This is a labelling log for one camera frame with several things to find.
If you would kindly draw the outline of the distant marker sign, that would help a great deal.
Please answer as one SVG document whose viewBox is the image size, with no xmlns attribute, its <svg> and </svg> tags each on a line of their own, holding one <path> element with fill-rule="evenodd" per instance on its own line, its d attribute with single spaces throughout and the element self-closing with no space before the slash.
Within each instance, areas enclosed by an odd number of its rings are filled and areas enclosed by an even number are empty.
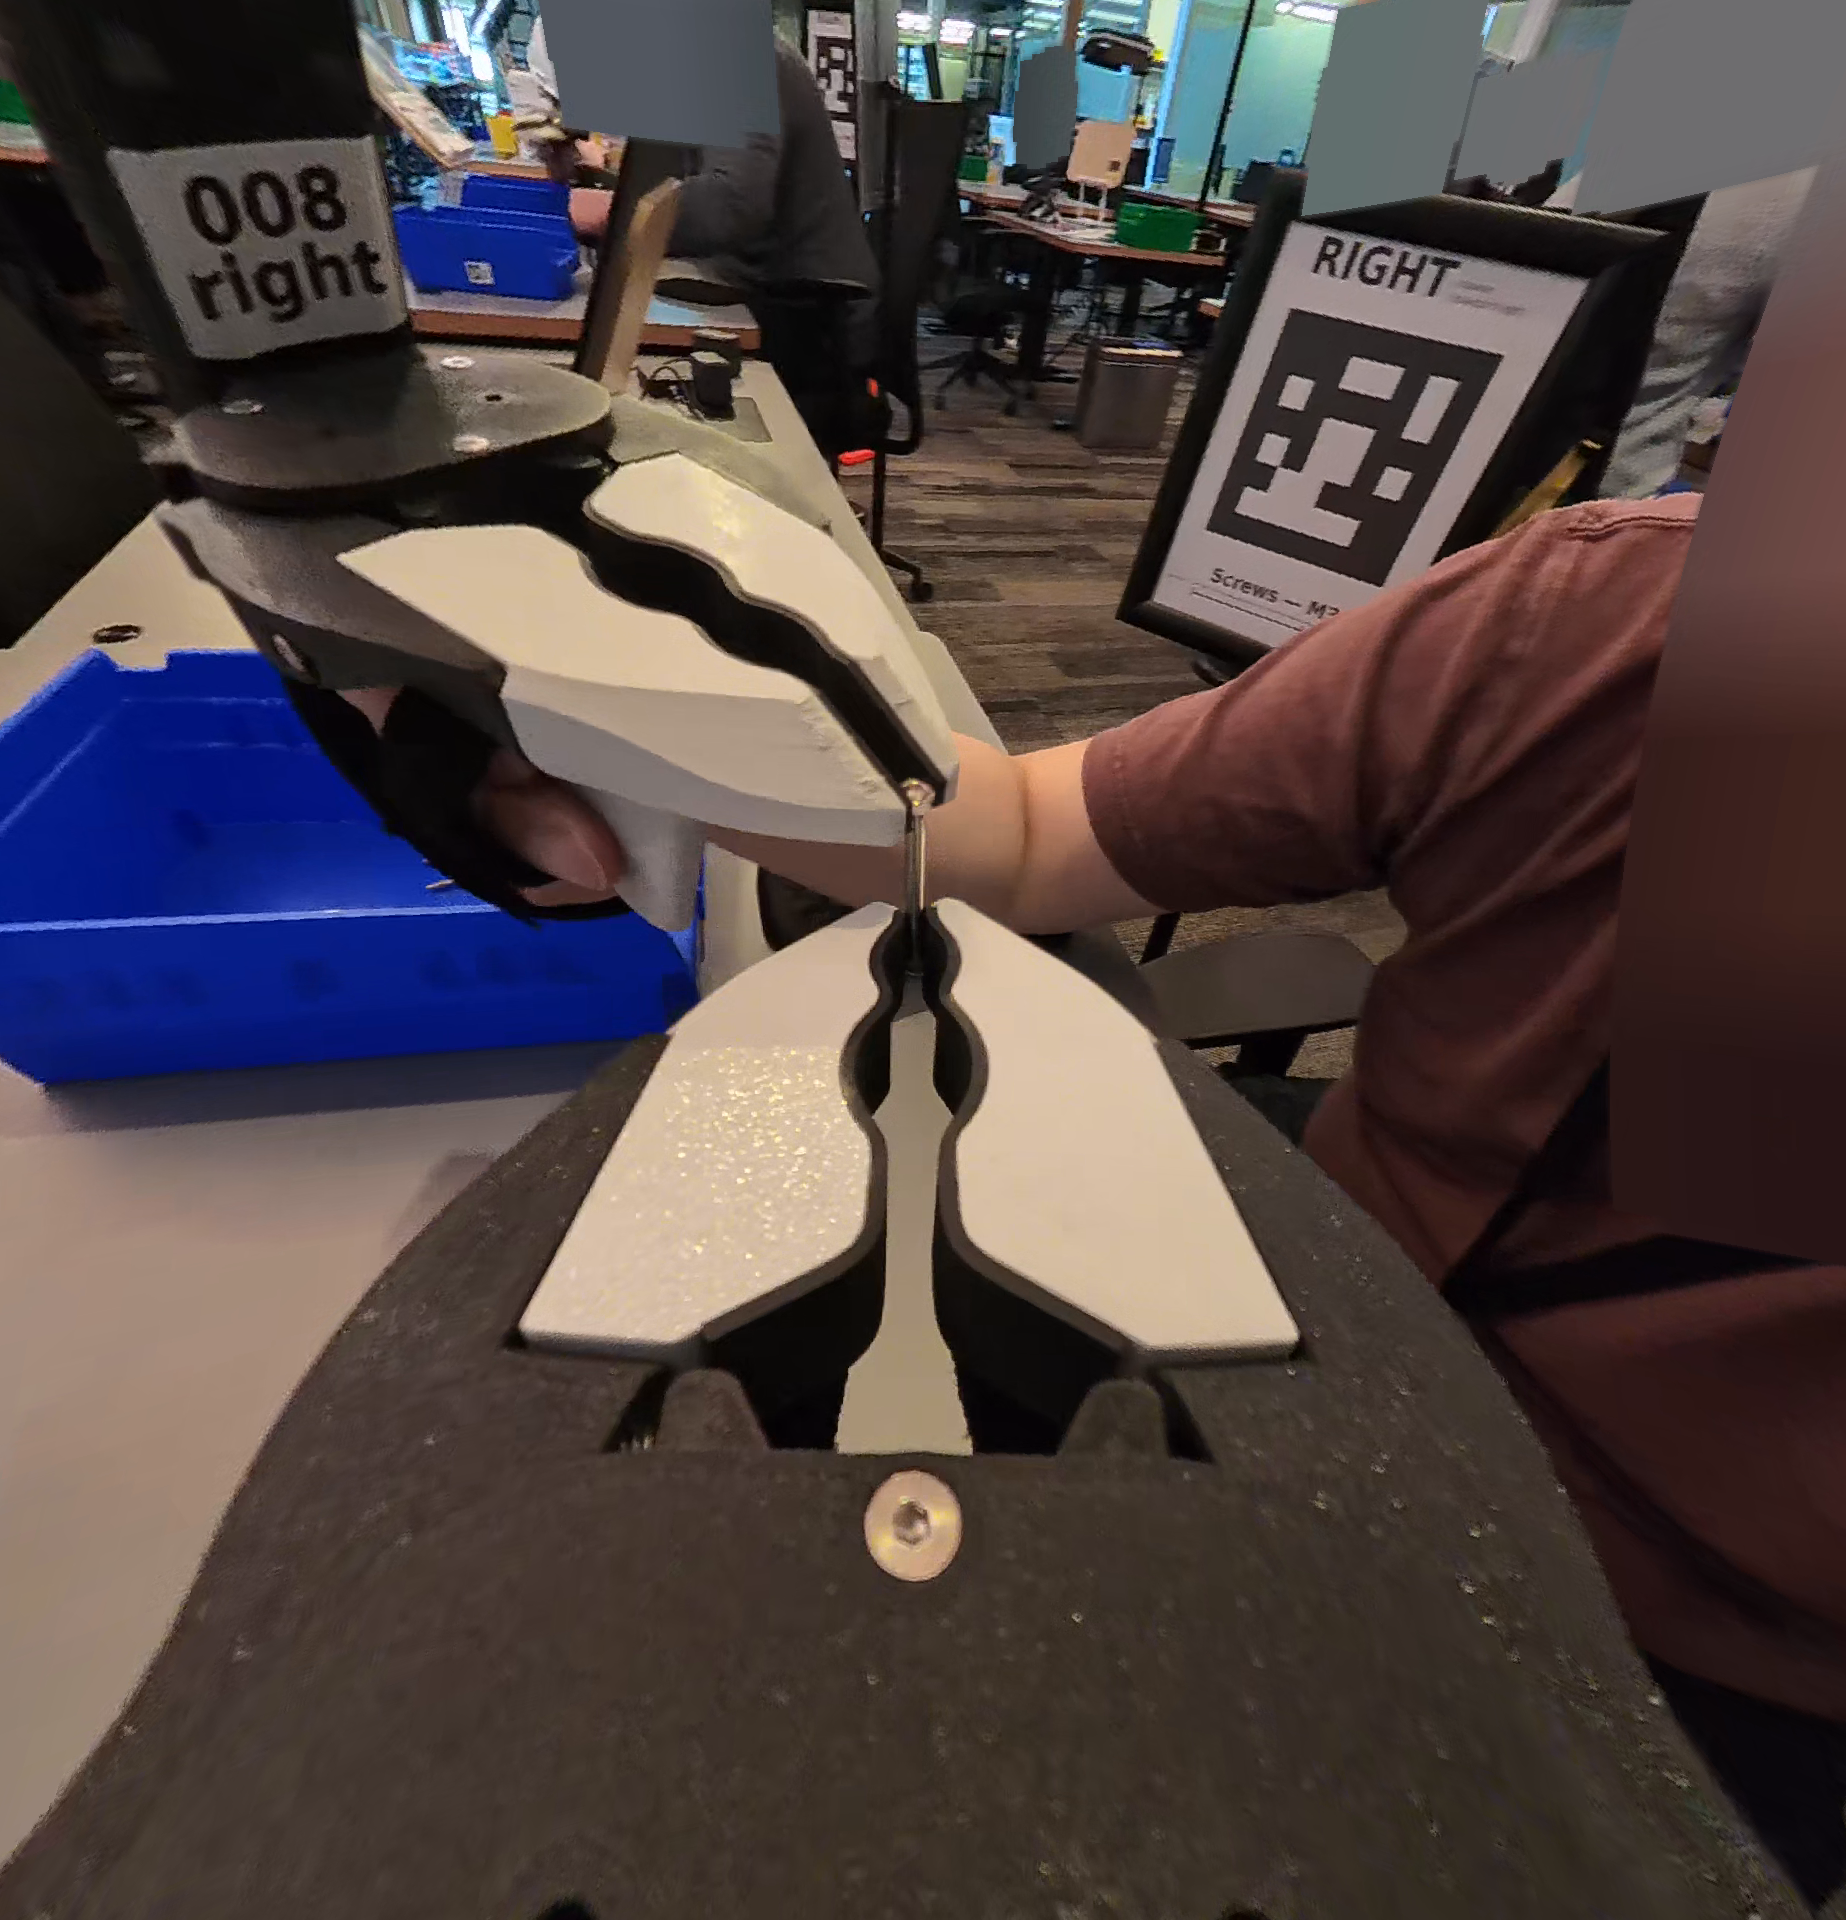
<svg viewBox="0 0 1846 1920">
<path fill-rule="evenodd" d="M 860 158 L 860 63 L 852 10 L 807 8 L 804 50 L 836 151 L 844 166 L 852 167 Z"/>
</svg>

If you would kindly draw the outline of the person's right forearm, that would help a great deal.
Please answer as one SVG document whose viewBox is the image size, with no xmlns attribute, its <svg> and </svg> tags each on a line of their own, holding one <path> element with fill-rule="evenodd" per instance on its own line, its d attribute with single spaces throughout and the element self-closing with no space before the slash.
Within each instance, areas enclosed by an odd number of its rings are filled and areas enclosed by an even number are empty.
<svg viewBox="0 0 1846 1920">
<path fill-rule="evenodd" d="M 1084 798 L 1087 744 L 1006 755 L 957 738 L 957 784 L 922 824 L 922 887 L 903 845 L 849 846 L 713 830 L 710 842 L 849 909 L 963 901 L 1024 937 L 1155 915 L 1111 864 Z"/>
</svg>

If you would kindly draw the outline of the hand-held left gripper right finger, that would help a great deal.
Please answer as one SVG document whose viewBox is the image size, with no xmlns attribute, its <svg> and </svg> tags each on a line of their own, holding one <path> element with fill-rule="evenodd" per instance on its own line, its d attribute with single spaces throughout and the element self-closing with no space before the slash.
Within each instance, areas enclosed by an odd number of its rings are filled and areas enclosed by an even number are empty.
<svg viewBox="0 0 1846 1920">
<path fill-rule="evenodd" d="M 933 1309 L 972 1453 L 1056 1453 L 1101 1384 L 1283 1364 L 1293 1309 L 1148 1027 L 1065 958 L 945 901 Z"/>
</svg>

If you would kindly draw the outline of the person's right hand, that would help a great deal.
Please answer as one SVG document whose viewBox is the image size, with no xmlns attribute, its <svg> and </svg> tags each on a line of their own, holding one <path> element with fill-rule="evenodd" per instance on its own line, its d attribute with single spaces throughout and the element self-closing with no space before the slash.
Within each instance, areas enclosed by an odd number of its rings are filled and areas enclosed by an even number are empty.
<svg viewBox="0 0 1846 1920">
<path fill-rule="evenodd" d="M 531 909 L 618 902 L 622 849 L 580 793 L 510 750 L 494 750 L 472 798 L 479 830 L 539 875 L 518 893 Z"/>
</svg>

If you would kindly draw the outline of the grey metal box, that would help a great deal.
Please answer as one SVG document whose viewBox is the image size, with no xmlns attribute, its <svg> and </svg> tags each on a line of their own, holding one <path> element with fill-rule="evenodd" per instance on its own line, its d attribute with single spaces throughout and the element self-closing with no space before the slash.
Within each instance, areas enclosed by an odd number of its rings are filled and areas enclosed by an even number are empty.
<svg viewBox="0 0 1846 1920">
<path fill-rule="evenodd" d="M 1184 353 L 1157 340 L 1099 340 L 1087 349 L 1071 433 L 1091 451 L 1151 452 L 1170 420 Z"/>
</svg>

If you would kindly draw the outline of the small blue storage bin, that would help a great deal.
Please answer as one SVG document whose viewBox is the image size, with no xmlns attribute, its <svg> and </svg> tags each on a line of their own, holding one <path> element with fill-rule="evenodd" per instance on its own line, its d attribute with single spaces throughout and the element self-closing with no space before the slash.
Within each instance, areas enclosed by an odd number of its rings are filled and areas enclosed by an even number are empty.
<svg viewBox="0 0 1846 1920">
<path fill-rule="evenodd" d="M 455 202 L 389 210 L 400 262 L 421 293 L 567 301 L 580 269 L 569 190 L 552 180 L 461 176 Z"/>
</svg>

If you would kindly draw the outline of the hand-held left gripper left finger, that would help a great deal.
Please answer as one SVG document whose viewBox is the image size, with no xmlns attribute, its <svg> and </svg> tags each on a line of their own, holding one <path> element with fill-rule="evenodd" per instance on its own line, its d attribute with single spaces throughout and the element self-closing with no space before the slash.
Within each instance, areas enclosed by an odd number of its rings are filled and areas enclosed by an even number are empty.
<svg viewBox="0 0 1846 1920">
<path fill-rule="evenodd" d="M 666 1038 L 520 1312 L 520 1346 L 723 1372 L 778 1448 L 836 1445 L 887 1279 L 890 1029 L 908 939 L 844 915 Z"/>
</svg>

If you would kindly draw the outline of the black power brick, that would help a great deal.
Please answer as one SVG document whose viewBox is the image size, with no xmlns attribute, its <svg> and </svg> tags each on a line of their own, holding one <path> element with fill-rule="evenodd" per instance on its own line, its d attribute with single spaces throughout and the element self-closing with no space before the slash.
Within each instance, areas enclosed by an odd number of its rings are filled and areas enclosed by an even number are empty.
<svg viewBox="0 0 1846 1920">
<path fill-rule="evenodd" d="M 738 416 L 738 378 L 743 371 L 743 338 L 712 329 L 689 337 L 686 348 L 636 368 L 640 397 L 682 408 L 695 420 L 728 422 Z"/>
</svg>

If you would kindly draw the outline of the tilted wooden board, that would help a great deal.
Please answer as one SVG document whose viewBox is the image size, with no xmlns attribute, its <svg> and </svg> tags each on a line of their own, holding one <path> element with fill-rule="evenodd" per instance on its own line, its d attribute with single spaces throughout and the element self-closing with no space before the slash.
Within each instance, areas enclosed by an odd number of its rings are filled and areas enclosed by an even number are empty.
<svg viewBox="0 0 1846 1920">
<path fill-rule="evenodd" d="M 684 180 L 622 185 L 595 254 L 595 271 L 575 348 L 575 374 L 622 394 L 640 353 L 647 305 L 668 257 Z"/>
</svg>

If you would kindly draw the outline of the plain blue plastic bin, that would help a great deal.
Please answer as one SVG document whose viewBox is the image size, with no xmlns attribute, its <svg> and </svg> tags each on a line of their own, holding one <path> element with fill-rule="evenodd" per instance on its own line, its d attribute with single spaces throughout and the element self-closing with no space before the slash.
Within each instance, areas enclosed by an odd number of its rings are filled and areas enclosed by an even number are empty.
<svg viewBox="0 0 1846 1920">
<path fill-rule="evenodd" d="M 696 952 L 440 886 L 253 653 L 86 651 L 0 724 L 0 1061 L 41 1084 L 636 1040 Z"/>
</svg>

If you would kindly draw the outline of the framed marker sign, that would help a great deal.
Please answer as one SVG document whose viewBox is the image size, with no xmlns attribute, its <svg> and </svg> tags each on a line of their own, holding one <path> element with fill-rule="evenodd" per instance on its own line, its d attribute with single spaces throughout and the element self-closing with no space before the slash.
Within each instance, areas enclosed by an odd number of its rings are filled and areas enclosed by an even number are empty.
<svg viewBox="0 0 1846 1920">
<path fill-rule="evenodd" d="M 1593 493 L 1697 215 L 1304 186 L 1254 209 L 1118 603 L 1220 675 Z"/>
</svg>

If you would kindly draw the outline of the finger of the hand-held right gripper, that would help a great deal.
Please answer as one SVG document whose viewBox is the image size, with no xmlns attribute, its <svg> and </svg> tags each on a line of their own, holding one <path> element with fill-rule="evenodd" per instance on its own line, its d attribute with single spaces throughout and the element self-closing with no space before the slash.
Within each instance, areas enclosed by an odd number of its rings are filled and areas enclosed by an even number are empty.
<svg viewBox="0 0 1846 1920">
<path fill-rule="evenodd" d="M 849 558 L 804 525 L 789 561 L 736 576 L 662 540 L 629 558 L 682 564 L 710 609 L 636 604 L 530 525 L 399 531 L 339 564 L 499 668 L 551 779 L 715 830 L 893 845 L 907 788 L 936 798 L 936 701 Z"/>
<path fill-rule="evenodd" d="M 955 740 L 911 623 L 823 528 L 682 452 L 618 467 L 582 516 L 602 587 L 789 675 L 887 786 L 954 795 Z"/>
</svg>

